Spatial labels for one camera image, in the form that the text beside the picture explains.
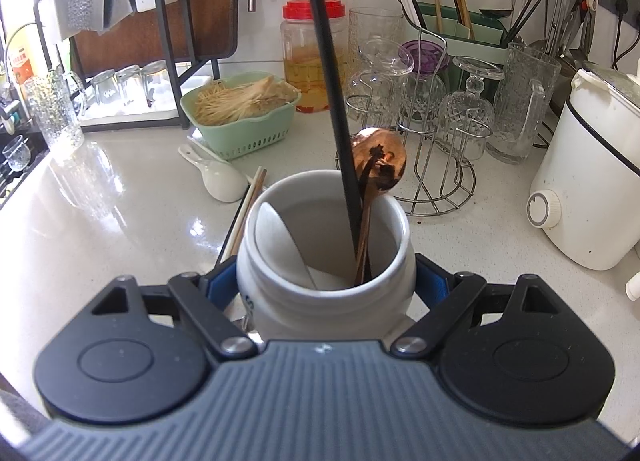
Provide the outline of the black chopstick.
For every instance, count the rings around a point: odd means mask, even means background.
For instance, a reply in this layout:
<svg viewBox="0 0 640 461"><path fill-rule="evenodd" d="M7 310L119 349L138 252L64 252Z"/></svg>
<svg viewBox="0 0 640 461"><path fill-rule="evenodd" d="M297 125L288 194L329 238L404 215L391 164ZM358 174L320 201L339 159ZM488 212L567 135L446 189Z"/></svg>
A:
<svg viewBox="0 0 640 461"><path fill-rule="evenodd" d="M340 72L331 33L325 0L309 0L314 31L316 32L318 49L322 63L326 95L328 95L334 142L338 163L342 175L343 192L346 201L352 246L358 249L360 223L362 215L361 199L355 170L352 146L350 146L349 127L342 95Z"/></svg>

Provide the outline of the white Starbucks ceramic mug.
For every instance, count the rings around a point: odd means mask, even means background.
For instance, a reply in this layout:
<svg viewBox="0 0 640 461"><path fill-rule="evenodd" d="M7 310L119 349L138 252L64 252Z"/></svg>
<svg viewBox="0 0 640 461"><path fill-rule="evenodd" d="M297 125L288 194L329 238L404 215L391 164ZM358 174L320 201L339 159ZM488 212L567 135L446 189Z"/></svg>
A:
<svg viewBox="0 0 640 461"><path fill-rule="evenodd" d="M290 251L262 221L270 212L282 218L307 273L268 262L270 252ZM340 172L302 172L269 187L250 210L236 259L239 291L262 340L387 340L407 327L416 257L408 218L391 195L372 203L368 253L372 278L355 285Z"/></svg>

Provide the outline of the wooden chopstick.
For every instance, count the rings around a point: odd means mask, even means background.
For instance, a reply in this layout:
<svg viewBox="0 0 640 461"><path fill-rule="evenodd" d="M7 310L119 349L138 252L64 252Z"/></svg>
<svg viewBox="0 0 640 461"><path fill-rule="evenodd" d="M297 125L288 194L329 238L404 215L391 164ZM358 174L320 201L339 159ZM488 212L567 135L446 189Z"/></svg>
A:
<svg viewBox="0 0 640 461"><path fill-rule="evenodd" d="M238 236L236 237L233 249L232 249L232 255L237 255L239 248L240 248L240 244L241 241L243 239L244 236L244 231L245 231L245 226L246 226L246 221L248 218L248 215L250 215L250 210L252 210L252 207L254 206L257 198L259 197L259 195L262 193L262 191L264 190L264 184L265 184L265 179L267 177L267 170L263 167L263 166L259 166L259 168L256 170L256 173L254 175L254 177L252 178L252 181L255 181L255 186L254 186L254 192L250 195L250 200L248 200L246 209L245 209L245 213L243 216L243 219L241 221L241 225L240 225L240 230L238 233Z"/></svg>

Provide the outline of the copper metal spoon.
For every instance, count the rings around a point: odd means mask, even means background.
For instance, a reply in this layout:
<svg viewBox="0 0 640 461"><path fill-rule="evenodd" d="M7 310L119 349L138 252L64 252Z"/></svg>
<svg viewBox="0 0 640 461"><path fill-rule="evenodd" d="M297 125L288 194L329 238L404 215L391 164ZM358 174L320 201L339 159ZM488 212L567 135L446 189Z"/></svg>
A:
<svg viewBox="0 0 640 461"><path fill-rule="evenodd" d="M362 285L368 276L366 269L372 202L399 183L405 173L407 154L396 132L371 126L352 136L352 156L362 198L355 285Z"/></svg>

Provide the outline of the white ceramic spoon on counter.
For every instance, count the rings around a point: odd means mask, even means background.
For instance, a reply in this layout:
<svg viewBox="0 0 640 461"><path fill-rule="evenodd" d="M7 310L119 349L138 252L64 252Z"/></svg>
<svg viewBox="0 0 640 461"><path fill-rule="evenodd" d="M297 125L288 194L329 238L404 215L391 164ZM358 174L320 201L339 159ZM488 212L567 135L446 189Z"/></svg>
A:
<svg viewBox="0 0 640 461"><path fill-rule="evenodd" d="M188 144L179 146L178 154L200 171L205 189L217 201L232 203L244 196L248 181L230 164L204 159Z"/></svg>

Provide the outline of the brown wooden cutting board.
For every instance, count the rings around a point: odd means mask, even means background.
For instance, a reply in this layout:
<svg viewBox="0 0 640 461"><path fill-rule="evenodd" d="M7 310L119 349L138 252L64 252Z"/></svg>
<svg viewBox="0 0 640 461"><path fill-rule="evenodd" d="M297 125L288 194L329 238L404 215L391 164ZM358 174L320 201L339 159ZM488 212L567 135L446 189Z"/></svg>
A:
<svg viewBox="0 0 640 461"><path fill-rule="evenodd" d="M238 47L235 0L190 0L194 52L198 58L228 58ZM72 69L92 77L105 69L144 66L162 60L157 13L133 14L104 34L83 31L74 36Z"/></svg>

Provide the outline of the red lid plastic jar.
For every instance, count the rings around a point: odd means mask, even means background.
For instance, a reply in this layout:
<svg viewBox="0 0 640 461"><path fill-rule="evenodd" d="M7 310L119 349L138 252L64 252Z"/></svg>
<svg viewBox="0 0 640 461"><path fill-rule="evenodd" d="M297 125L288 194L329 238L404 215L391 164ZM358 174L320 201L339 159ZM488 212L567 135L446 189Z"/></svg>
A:
<svg viewBox="0 0 640 461"><path fill-rule="evenodd" d="M326 0L334 53L341 81L347 65L346 6L341 0ZM302 94L296 110L304 114L329 108L326 83L309 0L291 0L282 7L280 25L285 80Z"/></svg>

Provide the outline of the green plastic basket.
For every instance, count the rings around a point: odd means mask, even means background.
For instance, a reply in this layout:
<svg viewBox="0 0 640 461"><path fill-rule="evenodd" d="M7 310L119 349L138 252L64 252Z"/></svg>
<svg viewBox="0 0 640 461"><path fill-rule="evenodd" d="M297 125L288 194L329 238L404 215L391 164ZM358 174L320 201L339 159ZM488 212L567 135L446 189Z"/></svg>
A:
<svg viewBox="0 0 640 461"><path fill-rule="evenodd" d="M208 147L233 160L283 140L300 99L285 80L252 71L210 79L183 95L180 106Z"/></svg>

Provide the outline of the purple lid glass jar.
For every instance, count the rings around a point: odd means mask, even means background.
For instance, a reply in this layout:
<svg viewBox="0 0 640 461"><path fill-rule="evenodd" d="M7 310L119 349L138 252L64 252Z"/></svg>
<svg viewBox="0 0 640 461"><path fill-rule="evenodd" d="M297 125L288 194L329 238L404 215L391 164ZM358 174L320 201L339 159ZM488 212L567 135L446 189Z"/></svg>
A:
<svg viewBox="0 0 640 461"><path fill-rule="evenodd" d="M427 40L411 40L401 46L413 58L414 72L419 76L431 76L449 66L450 57L442 47Z"/></svg>

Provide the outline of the upside down goblet glass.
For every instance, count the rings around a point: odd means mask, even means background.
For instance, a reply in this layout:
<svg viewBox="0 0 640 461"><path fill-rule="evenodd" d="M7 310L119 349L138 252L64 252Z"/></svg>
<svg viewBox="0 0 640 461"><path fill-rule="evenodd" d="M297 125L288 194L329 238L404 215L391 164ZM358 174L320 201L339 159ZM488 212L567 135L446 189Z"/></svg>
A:
<svg viewBox="0 0 640 461"><path fill-rule="evenodd" d="M450 93L440 103L440 132L461 158L474 162L482 158L495 125L494 107L482 97L485 80L501 81L504 73L491 62L469 56L454 56L454 65L468 76L464 91Z"/></svg>

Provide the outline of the black metal dish rack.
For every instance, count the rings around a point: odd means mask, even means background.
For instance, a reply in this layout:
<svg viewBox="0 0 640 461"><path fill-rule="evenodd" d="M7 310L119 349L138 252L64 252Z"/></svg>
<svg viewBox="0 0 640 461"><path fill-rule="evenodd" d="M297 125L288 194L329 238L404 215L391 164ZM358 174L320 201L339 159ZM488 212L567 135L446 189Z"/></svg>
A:
<svg viewBox="0 0 640 461"><path fill-rule="evenodd" d="M47 0L35 0L41 4ZM161 60L171 105L205 64L231 56L238 44L235 0L53 0L72 46L72 69L92 78L108 69Z"/></svg>

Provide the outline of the white electric cooker pot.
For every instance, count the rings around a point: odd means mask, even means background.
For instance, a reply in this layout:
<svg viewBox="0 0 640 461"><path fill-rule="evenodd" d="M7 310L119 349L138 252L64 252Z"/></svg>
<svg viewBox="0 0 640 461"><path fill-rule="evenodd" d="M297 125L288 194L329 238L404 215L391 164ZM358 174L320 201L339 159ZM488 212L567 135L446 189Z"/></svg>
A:
<svg viewBox="0 0 640 461"><path fill-rule="evenodd" d="M592 270L613 268L639 242L637 77L593 62L575 73L526 213Z"/></svg>

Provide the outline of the green utensil drainer holder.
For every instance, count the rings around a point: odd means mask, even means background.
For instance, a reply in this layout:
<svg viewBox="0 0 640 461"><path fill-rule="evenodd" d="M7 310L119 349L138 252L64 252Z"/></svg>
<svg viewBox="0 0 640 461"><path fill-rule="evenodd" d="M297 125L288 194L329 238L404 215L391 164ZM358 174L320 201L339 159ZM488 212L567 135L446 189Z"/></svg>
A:
<svg viewBox="0 0 640 461"><path fill-rule="evenodd" d="M442 45L446 40L446 50L450 57L473 57L494 65L502 66L506 62L508 50L501 46L501 39L506 28L497 19L471 12L472 29L458 21L454 7L442 6L442 32L436 31L435 6L432 3L419 3L426 30L420 25L413 25L411 19L404 16L401 41L423 40Z"/></svg>

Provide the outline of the tall textured glass pitcher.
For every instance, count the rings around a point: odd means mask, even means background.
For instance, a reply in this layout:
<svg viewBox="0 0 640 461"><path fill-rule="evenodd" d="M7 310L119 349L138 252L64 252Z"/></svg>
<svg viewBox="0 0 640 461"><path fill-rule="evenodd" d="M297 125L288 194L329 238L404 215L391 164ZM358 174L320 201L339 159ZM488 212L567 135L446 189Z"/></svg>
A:
<svg viewBox="0 0 640 461"><path fill-rule="evenodd" d="M494 158L518 164L528 157L560 70L559 62L536 48L508 45L504 78L494 98L495 125L486 146Z"/></svg>

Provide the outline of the textured glass pitcher near sink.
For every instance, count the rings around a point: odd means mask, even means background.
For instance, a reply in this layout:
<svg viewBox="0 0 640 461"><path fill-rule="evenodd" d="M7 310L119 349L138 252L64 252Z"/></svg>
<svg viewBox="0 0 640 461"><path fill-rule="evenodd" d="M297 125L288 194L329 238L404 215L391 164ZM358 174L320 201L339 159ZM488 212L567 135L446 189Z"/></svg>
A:
<svg viewBox="0 0 640 461"><path fill-rule="evenodd" d="M51 70L27 79L23 88L29 113L51 154L60 159L73 155L85 140L79 123L87 107L81 78L73 71Z"/></svg>

